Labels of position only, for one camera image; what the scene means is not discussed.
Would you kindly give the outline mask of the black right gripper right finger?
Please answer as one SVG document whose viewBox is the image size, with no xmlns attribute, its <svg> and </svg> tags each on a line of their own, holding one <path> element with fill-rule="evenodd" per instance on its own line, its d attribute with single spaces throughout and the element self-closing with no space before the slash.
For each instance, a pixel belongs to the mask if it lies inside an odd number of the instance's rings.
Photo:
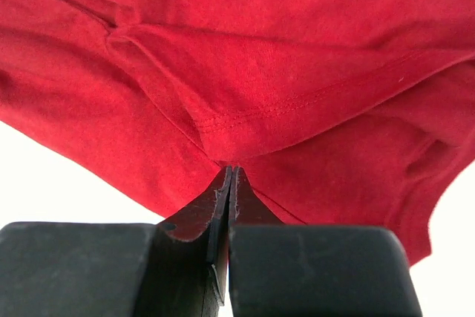
<svg viewBox="0 0 475 317">
<path fill-rule="evenodd" d="M 229 294 L 235 316 L 420 316 L 398 238 L 377 226 L 286 225 L 245 171 L 229 188 Z"/>
</svg>

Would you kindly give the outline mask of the red t shirt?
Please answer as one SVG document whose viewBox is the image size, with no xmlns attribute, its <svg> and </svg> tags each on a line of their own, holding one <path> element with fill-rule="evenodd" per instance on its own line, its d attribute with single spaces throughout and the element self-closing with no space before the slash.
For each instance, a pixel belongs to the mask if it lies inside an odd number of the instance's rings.
<svg viewBox="0 0 475 317">
<path fill-rule="evenodd" d="M 1 0 L 1 120 L 163 217 L 241 166 L 415 264 L 474 160 L 474 0 Z"/>
</svg>

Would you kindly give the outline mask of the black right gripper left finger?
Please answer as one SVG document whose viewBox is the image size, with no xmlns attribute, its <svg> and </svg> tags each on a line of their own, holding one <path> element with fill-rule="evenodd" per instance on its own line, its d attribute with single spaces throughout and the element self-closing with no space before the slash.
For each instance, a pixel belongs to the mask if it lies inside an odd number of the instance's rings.
<svg viewBox="0 0 475 317">
<path fill-rule="evenodd" d="M 1 230 L 3 316 L 216 316 L 232 169 L 158 224 L 15 222 Z"/>
</svg>

